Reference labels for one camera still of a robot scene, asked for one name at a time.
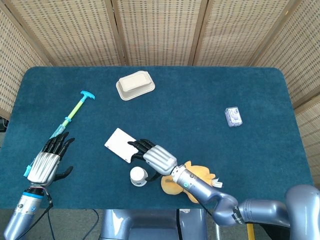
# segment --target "wicker screen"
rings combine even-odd
[[[313,180],[320,186],[320,96],[296,109],[296,121]]]
[[[195,65],[246,65],[289,0],[214,0]]]
[[[36,36],[53,64],[119,65],[104,0],[7,1]]]
[[[255,65],[282,70],[294,106],[319,88],[320,1],[303,0]]]
[[[201,0],[113,0],[129,65],[187,65]]]
[[[0,8],[0,116],[9,119],[26,70],[45,62]]]

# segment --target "yellow toy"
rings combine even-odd
[[[207,167],[197,166],[197,165],[192,166],[191,161],[187,161],[184,165],[186,169],[188,169],[198,178],[202,179],[210,186],[213,185],[212,180],[216,177],[216,175],[213,173],[210,173]],[[161,187],[166,194],[170,194],[170,195],[177,195],[181,192],[184,192],[187,194],[187,196],[193,203],[195,204],[198,203],[198,201],[195,199],[194,196],[192,196],[188,191],[184,190],[181,186],[179,186],[173,181],[172,176],[163,176],[161,179]]]

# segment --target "table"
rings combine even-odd
[[[120,99],[116,82],[148,71],[155,90]],[[312,184],[283,74],[276,68],[195,66],[33,67],[21,83],[0,152],[0,208],[14,208],[29,185],[26,166],[81,98],[95,94],[66,128],[70,145],[58,172],[66,179],[49,187],[56,208],[197,208],[184,193],[165,194],[160,179],[130,183],[139,161],[128,164],[105,146],[116,128],[161,145],[178,163],[203,165],[223,191],[246,198],[283,200],[286,189]],[[243,124],[229,127],[225,109],[237,106]]]

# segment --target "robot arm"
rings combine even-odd
[[[36,211],[45,196],[49,200],[49,207],[42,214],[46,214],[53,207],[52,199],[46,190],[53,181],[67,177],[73,166],[70,166],[64,173],[56,174],[58,165],[62,160],[68,146],[75,140],[71,138],[64,143],[68,132],[59,134],[51,138],[43,147],[42,151],[36,156],[32,168],[27,176],[30,186],[26,189],[18,202],[11,219],[3,233],[6,240],[24,239],[25,234],[30,228]]]
[[[260,199],[247,199],[239,204],[233,196],[208,185],[184,165],[177,166],[177,159],[164,148],[146,139],[129,144],[142,152],[133,158],[145,160],[161,175],[171,175],[175,183],[201,203],[216,201],[212,218],[219,226],[270,224],[290,228],[291,240],[320,239],[320,191],[313,186],[290,188],[285,195],[286,204]]]

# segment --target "white paper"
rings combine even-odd
[[[134,146],[128,144],[128,142],[134,142],[135,139],[117,128],[111,137],[106,141],[104,146],[110,149],[112,152],[117,154],[120,158],[125,160],[127,163],[131,163],[131,156],[138,152]]]
[[[222,188],[223,183],[218,181],[218,180],[219,180],[219,178],[213,179],[211,181],[212,186],[215,187],[215,188]]]

